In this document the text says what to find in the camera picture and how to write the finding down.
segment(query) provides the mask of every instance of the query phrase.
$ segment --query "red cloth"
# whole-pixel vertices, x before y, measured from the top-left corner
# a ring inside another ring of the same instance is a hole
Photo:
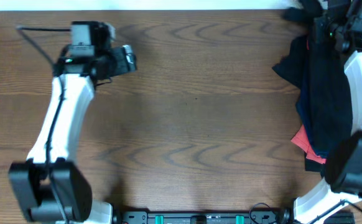
[[[326,163],[326,159],[322,159],[320,156],[317,156],[313,151],[308,140],[307,133],[305,132],[304,125],[301,126],[299,132],[297,132],[297,134],[292,138],[291,142],[296,146],[299,146],[302,150],[304,150],[304,152],[307,153],[307,159],[313,160],[320,164]]]

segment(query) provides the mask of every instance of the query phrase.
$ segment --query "wood grain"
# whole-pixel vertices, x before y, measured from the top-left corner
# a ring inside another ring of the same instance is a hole
[[[281,11],[0,12],[0,223],[24,223],[7,171],[39,134],[52,77],[16,24],[67,27],[106,21],[131,44],[139,71],[98,90],[80,136],[78,166],[94,197],[122,208],[247,210],[305,194],[290,139],[299,90],[271,67],[301,27]],[[52,56],[63,33],[30,33]],[[362,215],[356,214],[362,223]]]

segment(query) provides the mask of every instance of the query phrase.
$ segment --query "green tape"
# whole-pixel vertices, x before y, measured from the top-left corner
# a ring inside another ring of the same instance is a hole
[[[236,216],[236,224],[244,224],[244,216],[237,215]]]
[[[156,215],[155,216],[155,224],[163,224],[163,223],[164,223],[163,215]]]

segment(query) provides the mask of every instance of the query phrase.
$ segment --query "white background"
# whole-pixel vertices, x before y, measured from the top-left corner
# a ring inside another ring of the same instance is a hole
[[[292,6],[299,7],[298,0],[0,0],[0,11],[285,9]]]

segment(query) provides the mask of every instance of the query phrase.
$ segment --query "wooden table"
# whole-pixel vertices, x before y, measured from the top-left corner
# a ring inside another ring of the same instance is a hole
[[[7,171],[33,146],[51,71],[16,24],[107,21],[139,71],[99,87],[84,120],[78,166],[94,198],[122,209],[248,210],[287,205],[319,180],[290,139],[299,90],[271,67],[303,28],[281,11],[0,12],[0,223],[24,223]],[[33,32],[53,57],[68,33]],[[358,223],[362,215],[356,214]]]

